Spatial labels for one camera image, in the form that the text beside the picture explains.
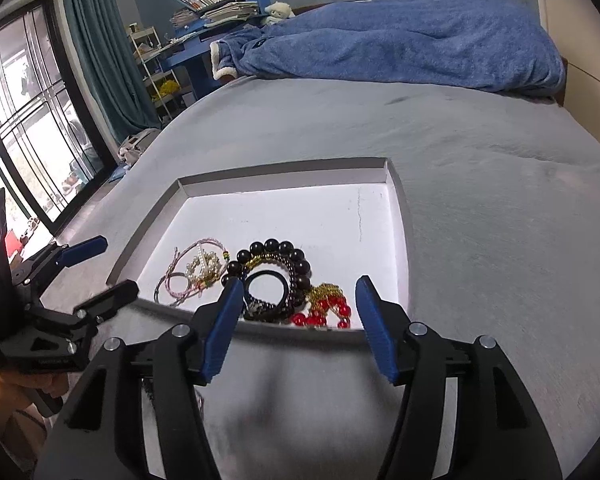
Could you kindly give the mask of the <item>person's left hand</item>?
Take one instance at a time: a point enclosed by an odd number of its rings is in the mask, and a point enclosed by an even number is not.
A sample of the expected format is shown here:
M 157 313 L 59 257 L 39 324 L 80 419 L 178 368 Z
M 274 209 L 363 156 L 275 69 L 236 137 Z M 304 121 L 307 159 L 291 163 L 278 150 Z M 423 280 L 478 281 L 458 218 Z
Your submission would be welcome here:
M 0 415 L 9 416 L 17 410 L 24 410 L 32 401 L 27 396 L 27 389 L 40 389 L 53 399 L 66 394 L 69 390 L 66 374 L 26 375 L 16 370 L 2 368 L 0 370 Z

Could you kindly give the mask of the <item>left forearm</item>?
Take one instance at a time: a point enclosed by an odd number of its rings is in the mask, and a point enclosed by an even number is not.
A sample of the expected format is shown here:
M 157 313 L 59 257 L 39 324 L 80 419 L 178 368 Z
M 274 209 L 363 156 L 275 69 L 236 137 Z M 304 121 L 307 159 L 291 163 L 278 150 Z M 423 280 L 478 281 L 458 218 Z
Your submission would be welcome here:
M 13 412 L 0 434 L 0 479 L 31 479 L 47 436 L 35 408 Z

